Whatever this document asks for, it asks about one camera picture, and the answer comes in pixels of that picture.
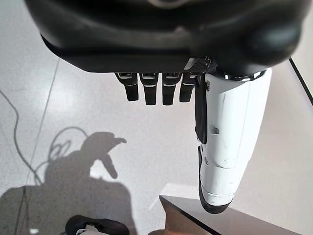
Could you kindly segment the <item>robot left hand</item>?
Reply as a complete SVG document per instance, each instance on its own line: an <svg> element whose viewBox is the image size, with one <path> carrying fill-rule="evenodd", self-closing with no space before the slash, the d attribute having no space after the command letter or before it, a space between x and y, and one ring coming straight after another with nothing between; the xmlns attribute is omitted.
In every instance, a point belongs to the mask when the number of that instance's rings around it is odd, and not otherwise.
<svg viewBox="0 0 313 235"><path fill-rule="evenodd" d="M113 72L129 101L195 97L199 194L232 202L263 120L271 68L290 58L309 0L27 0L45 45L88 72Z"/></svg>

